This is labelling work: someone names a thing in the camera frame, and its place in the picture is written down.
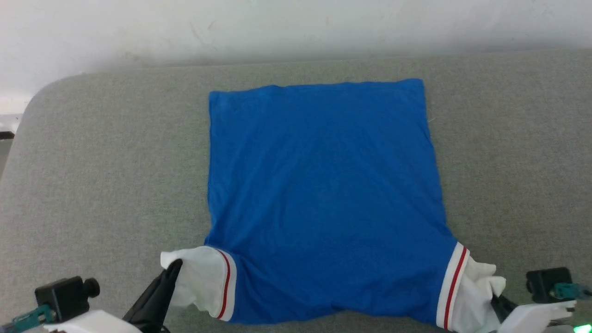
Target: blue t-shirt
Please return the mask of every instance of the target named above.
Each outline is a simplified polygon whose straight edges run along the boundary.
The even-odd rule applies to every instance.
[[[445,327],[468,255],[420,79],[213,91],[210,117],[205,244],[236,266],[230,322],[348,309]]]

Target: white wall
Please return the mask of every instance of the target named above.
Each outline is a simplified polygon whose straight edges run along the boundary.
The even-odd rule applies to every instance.
[[[82,72],[591,46],[590,0],[0,0],[0,114]]]

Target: teal connector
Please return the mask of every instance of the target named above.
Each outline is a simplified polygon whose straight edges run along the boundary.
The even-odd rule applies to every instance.
[[[557,299],[581,299],[592,297],[592,290],[577,283],[557,283],[553,286],[552,296]]]
[[[24,315],[18,316],[10,324],[0,326],[0,333],[23,333],[31,328],[49,324],[55,320],[55,313],[49,305],[42,305]]]

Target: green light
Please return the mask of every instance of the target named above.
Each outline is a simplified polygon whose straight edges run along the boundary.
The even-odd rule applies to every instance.
[[[578,327],[574,327],[574,333],[590,333],[592,332],[592,325],[582,325]]]

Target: white sleeve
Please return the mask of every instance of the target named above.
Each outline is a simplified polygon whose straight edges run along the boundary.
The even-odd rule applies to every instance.
[[[200,246],[160,254],[163,268],[183,260],[170,300],[172,306],[195,304],[210,316],[229,321],[234,312],[236,291],[236,263],[232,256],[220,249]]]
[[[450,329],[458,333],[491,332],[499,321],[491,298],[506,288],[506,279],[493,276],[496,266],[476,262],[469,257],[456,294]]]

